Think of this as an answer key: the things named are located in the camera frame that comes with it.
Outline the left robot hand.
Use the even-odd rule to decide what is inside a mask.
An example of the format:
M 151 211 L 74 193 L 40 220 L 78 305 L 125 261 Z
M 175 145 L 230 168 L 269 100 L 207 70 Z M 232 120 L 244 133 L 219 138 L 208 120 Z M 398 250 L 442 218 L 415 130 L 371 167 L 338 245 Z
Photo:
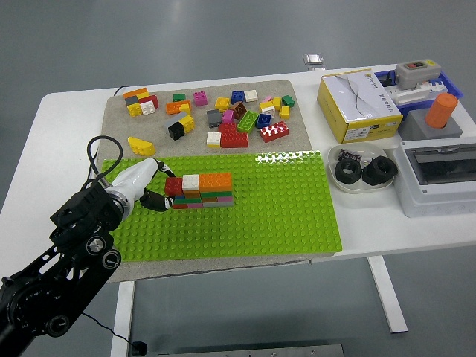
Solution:
M 165 212 L 172 207 L 173 197 L 146 190 L 146 186 L 158 171 L 166 173 L 169 177 L 176 176 L 164 162 L 147 158 L 122 171 L 111 186 L 106 188 L 106 192 L 122 212 L 122 220 L 131 214 L 138 200 L 143 207 L 158 212 Z

